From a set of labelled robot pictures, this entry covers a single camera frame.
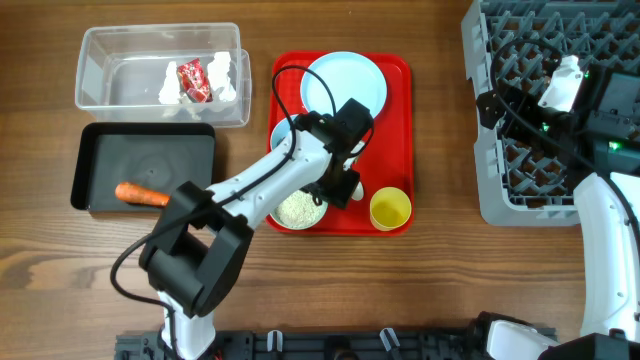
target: candy wrapper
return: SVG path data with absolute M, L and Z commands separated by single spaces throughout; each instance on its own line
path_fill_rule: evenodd
M 204 74 L 204 70 L 200 65 L 200 59 L 195 59 L 179 66 L 178 77 L 180 78 L 182 90 L 186 92 L 193 101 L 199 103 L 213 101 L 209 79 L 207 79 L 207 76 Z

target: dish rack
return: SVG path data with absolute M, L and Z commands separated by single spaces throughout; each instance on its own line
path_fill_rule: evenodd
M 462 20 L 467 79 L 476 99 L 491 90 L 495 52 L 516 39 L 543 40 L 588 64 L 637 72 L 640 66 L 640 4 L 629 0 L 475 0 Z M 540 97 L 546 88 L 542 61 L 549 56 L 531 44 L 512 48 L 498 66 L 498 81 Z M 580 222 L 573 194 L 559 181 L 564 165 L 536 157 L 496 128 L 480 126 L 474 144 L 480 210 L 499 226 L 571 226 Z

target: orange carrot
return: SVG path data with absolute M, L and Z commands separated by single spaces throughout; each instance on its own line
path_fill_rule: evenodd
M 116 187 L 116 197 L 124 202 L 140 205 L 167 206 L 169 203 L 169 195 L 129 182 L 120 183 Z

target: transparent container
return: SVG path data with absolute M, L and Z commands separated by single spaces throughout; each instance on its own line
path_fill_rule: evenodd
M 178 66 L 195 58 L 202 67 L 216 52 L 231 56 L 229 78 L 236 90 L 230 101 L 163 105 L 158 94 L 170 61 Z M 232 23 L 96 27 L 82 41 L 76 74 L 76 105 L 98 121 L 193 122 L 239 127 L 249 121 L 251 69 Z

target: wooden tabletop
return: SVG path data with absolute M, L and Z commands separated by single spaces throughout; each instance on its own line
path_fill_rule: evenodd
M 562 340 L 578 335 L 580 229 L 493 227 L 480 216 L 476 110 L 460 33 L 470 1 L 57 2 L 0 6 L 0 359 L 112 359 L 117 334 L 163 321 L 161 309 L 121 297 L 108 280 L 115 258 L 155 217 L 91 216 L 69 204 L 80 134 L 95 121 L 74 104 L 82 36 L 93 26 L 153 23 L 240 27 L 251 56 L 251 120 L 217 132 L 221 179 L 264 155 L 271 68 L 282 53 L 388 52 L 413 72 L 411 229 L 394 238 L 302 238 L 261 225 L 216 309 L 217 329 L 464 326 L 486 310 L 556 327 Z M 120 279 L 154 295 L 135 257 Z

